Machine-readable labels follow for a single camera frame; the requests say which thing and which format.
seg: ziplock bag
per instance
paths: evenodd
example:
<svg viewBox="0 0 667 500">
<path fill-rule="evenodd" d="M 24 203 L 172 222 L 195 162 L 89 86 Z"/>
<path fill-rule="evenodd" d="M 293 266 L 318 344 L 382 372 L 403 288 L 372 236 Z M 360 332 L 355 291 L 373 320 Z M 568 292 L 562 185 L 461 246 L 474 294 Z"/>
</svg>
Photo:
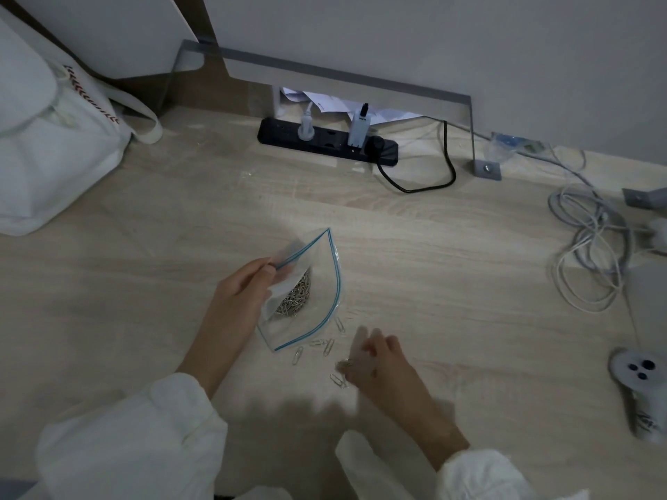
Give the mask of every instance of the ziplock bag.
<svg viewBox="0 0 667 500">
<path fill-rule="evenodd" d="M 330 228 L 303 235 L 272 259 L 275 283 L 269 288 L 271 297 L 262 306 L 257 330 L 272 351 L 280 351 L 324 328 L 338 307 L 342 284 Z M 310 280 L 310 287 L 302 307 L 291 315 L 278 314 L 276 310 L 304 276 Z"/>
</svg>

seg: white game controller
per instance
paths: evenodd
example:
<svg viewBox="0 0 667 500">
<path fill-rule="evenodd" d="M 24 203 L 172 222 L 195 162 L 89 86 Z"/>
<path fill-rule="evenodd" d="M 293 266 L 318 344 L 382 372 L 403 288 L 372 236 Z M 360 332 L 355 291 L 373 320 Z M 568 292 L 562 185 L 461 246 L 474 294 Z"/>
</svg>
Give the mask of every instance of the white game controller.
<svg viewBox="0 0 667 500">
<path fill-rule="evenodd" d="M 667 431 L 667 368 L 655 355 L 624 349 L 612 356 L 612 375 L 632 390 L 635 435 L 661 444 Z"/>
</svg>

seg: person's left hand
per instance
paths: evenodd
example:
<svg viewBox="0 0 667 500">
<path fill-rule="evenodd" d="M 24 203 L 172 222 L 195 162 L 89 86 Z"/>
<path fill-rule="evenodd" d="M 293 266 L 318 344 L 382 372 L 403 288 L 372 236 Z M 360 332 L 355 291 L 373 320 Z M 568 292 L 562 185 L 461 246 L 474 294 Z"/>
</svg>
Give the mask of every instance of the person's left hand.
<svg viewBox="0 0 667 500">
<path fill-rule="evenodd" d="M 199 381 L 209 398 L 234 364 L 260 318 L 275 277 L 270 258 L 251 261 L 220 281 L 204 320 L 176 370 Z"/>
</svg>

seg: person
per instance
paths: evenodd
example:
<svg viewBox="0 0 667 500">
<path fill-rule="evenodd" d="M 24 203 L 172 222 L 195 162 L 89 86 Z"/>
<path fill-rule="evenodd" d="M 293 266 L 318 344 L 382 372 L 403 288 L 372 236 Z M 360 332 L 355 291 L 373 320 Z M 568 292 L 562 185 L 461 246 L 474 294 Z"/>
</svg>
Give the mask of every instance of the person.
<svg viewBox="0 0 667 500">
<path fill-rule="evenodd" d="M 227 425 L 210 399 L 252 334 L 274 277 L 270 259 L 257 259 L 221 281 L 175 373 L 133 396 L 47 425 L 36 452 L 41 480 L 24 498 L 212 499 Z M 375 366 L 367 373 L 348 367 L 347 380 L 419 445 L 437 472 L 437 499 L 538 498 L 504 455 L 471 449 L 395 336 L 372 336 L 362 350 L 375 357 Z M 336 455 L 359 498 L 412 498 L 361 434 L 345 432 Z M 256 487 L 238 500 L 290 498 L 283 489 Z"/>
</svg>

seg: hand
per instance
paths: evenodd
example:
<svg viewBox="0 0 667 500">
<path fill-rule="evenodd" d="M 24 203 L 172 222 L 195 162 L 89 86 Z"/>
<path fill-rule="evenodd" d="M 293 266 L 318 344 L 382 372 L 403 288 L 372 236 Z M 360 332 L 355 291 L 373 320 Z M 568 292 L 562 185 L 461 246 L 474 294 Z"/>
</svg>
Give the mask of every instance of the hand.
<svg viewBox="0 0 667 500">
<path fill-rule="evenodd" d="M 269 261 L 251 261 L 218 283 L 199 332 L 176 370 L 197 379 L 209 398 L 257 326 L 275 277 L 275 267 Z"/>
<path fill-rule="evenodd" d="M 431 398 L 405 359 L 398 338 L 379 333 L 364 341 L 362 351 L 376 358 L 376 368 L 363 374 L 353 363 L 344 365 L 341 373 L 414 439 L 436 471 L 453 454 L 470 446 Z"/>
</svg>

